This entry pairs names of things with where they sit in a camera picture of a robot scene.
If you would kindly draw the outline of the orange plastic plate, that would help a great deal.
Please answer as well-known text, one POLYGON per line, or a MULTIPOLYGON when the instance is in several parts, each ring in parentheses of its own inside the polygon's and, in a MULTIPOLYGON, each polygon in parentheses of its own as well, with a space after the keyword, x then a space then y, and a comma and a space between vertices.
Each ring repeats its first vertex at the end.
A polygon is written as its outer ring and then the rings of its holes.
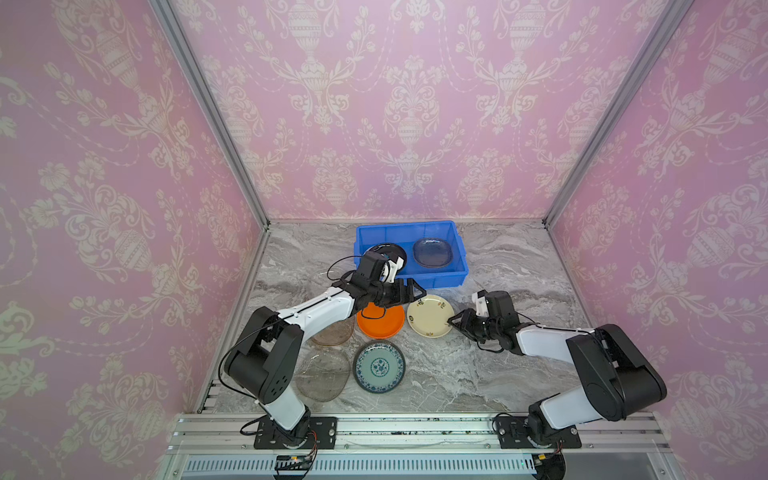
POLYGON ((405 324, 405 310, 402 306, 388 309, 369 303, 356 314, 358 327, 372 339, 389 339, 399 333, 405 324))

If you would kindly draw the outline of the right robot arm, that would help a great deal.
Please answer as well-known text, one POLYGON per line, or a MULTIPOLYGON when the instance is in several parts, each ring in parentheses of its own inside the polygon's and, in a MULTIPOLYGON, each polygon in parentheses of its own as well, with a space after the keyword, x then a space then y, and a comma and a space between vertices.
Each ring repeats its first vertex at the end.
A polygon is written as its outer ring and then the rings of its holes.
POLYGON ((498 344, 495 354, 557 360, 576 371, 577 387, 529 407, 524 429, 537 447, 557 448, 580 424, 623 421, 667 397, 660 374, 615 324, 594 329, 545 326, 519 312, 504 291, 481 290, 473 302, 447 323, 479 349, 492 341, 498 344))

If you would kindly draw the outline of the black round plate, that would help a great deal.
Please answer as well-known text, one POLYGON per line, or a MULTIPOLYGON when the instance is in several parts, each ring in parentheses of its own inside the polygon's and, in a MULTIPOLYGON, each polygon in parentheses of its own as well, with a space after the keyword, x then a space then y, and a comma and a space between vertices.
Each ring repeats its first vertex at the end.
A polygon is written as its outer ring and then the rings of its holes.
POLYGON ((407 265, 407 253, 404 248, 398 244, 390 242, 380 243, 368 248, 367 251, 384 255, 394 262, 399 270, 402 270, 407 265))

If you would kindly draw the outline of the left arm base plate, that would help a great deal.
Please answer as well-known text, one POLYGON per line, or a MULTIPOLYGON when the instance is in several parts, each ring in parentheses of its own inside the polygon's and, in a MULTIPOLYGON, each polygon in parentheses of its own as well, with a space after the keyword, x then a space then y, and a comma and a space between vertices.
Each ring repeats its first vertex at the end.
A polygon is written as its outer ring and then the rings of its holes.
POLYGON ((311 416, 286 430, 268 417, 260 418, 254 435, 255 450, 311 449, 333 450, 336 445, 338 418, 311 416))

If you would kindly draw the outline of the cream floral plate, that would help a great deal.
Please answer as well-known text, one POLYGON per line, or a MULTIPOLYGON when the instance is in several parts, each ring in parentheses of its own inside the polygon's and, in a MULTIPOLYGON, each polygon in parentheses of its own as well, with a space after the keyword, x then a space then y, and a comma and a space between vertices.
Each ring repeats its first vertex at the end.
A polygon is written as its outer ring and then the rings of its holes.
POLYGON ((455 315, 453 306, 443 297, 426 295, 411 303, 406 320, 411 329, 425 338, 441 338, 452 330, 449 319, 455 315))

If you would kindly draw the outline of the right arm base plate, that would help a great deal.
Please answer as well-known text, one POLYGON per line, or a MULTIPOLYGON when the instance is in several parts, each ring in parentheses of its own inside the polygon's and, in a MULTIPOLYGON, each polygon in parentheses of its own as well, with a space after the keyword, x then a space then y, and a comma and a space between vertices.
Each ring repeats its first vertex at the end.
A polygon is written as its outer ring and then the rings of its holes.
POLYGON ((497 414, 491 429, 502 449, 579 449, 582 441, 575 426, 554 430, 543 420, 497 414))

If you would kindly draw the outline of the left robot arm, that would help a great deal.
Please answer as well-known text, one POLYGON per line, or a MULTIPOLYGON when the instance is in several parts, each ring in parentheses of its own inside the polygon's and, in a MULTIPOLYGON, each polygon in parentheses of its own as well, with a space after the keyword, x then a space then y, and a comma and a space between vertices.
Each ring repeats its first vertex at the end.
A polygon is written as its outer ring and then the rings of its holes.
POLYGON ((322 294, 282 310, 254 310, 238 339, 219 360, 221 386, 248 397, 265 411, 259 419, 288 448, 314 437, 311 411, 291 381, 305 342, 327 327, 361 312, 369 304, 384 310, 411 304, 427 291, 413 278, 401 278, 401 258, 379 252, 358 258, 357 268, 330 280, 322 294))

